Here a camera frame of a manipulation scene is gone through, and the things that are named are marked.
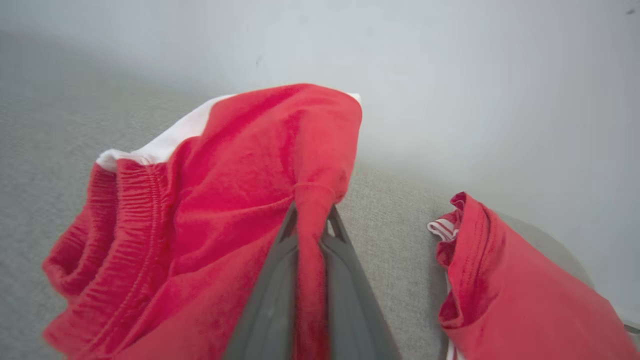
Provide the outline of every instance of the seam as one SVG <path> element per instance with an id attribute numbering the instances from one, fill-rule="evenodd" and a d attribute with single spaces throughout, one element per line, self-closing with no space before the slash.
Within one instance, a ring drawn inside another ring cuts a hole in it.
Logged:
<path id="1" fill-rule="evenodd" d="M 156 238 L 157 221 L 159 218 L 159 204 L 158 204 L 159 203 L 159 190 L 158 190 L 159 185 L 157 181 L 155 181 L 154 177 L 151 175 L 151 169 L 149 169 L 148 167 L 145 167 L 145 170 L 146 170 L 147 179 L 149 183 L 152 185 L 152 187 L 149 188 L 150 196 L 152 198 L 152 205 L 153 205 L 153 208 L 151 211 L 152 213 L 151 235 L 148 237 L 150 240 L 152 240 Z M 102 330 L 98 333 L 98 335 L 94 337 L 94 339 L 86 346 L 85 350 L 82 351 L 80 354 L 89 353 L 95 347 L 98 347 L 99 345 L 103 344 L 106 338 L 111 336 L 113 331 L 116 329 L 115 325 L 116 324 L 119 325 L 120 323 L 122 323 L 122 321 L 124 320 L 124 311 L 129 307 L 129 304 L 135 299 L 135 296 L 140 293 L 140 288 L 143 284 L 144 278 L 148 278 L 149 276 L 148 269 L 152 262 L 153 255 L 157 252 L 156 251 L 157 244 L 160 241 L 155 241 L 153 245 L 148 248 L 147 256 L 145 258 L 145 262 L 142 266 L 142 269 L 140 270 L 138 278 L 134 281 L 124 301 L 122 302 L 120 307 L 118 307 L 118 309 L 114 312 L 114 315 L 111 317 L 109 322 L 107 322 L 107 324 L 102 328 Z"/>

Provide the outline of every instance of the red fabric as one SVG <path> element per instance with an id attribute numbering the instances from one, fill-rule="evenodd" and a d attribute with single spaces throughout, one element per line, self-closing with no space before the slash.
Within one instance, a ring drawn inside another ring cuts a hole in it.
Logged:
<path id="1" fill-rule="evenodd" d="M 46 340 L 74 359 L 220 358 L 295 199 L 297 358 L 326 358 L 317 241 L 347 191 L 361 118 L 335 90 L 260 90 L 215 104 L 167 163 L 95 165 L 43 265 L 68 300 Z"/>
<path id="2" fill-rule="evenodd" d="M 440 323 L 467 360 L 638 359 L 609 302 L 465 193 L 438 244 L 451 292 Z"/>

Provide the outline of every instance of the fabric fold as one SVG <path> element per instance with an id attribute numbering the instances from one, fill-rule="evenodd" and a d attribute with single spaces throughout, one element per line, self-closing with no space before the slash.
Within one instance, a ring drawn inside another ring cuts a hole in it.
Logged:
<path id="1" fill-rule="evenodd" d="M 295 200 L 296 354 L 326 357 L 317 242 L 361 119 L 351 95 L 281 86 L 213 99 L 137 151 L 103 153 L 43 264 L 68 300 L 47 341 L 73 359 L 220 358 Z"/>

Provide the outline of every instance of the white stripe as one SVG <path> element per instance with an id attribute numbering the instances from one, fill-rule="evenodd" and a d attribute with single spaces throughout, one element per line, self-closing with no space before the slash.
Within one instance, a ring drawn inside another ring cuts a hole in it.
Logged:
<path id="1" fill-rule="evenodd" d="M 104 170 L 110 172 L 116 172 L 116 161 L 118 159 L 130 159 L 140 165 L 166 163 L 174 150 L 184 140 L 202 134 L 209 120 L 211 108 L 217 102 L 232 96 L 220 96 L 205 102 L 138 150 L 124 152 L 110 149 L 103 152 L 95 162 Z"/>
<path id="2" fill-rule="evenodd" d="M 450 242 L 453 241 L 454 238 L 451 237 L 448 231 L 444 229 L 442 225 L 437 222 L 430 222 L 427 224 L 427 229 L 431 231 L 433 234 L 438 235 L 442 241 Z"/>

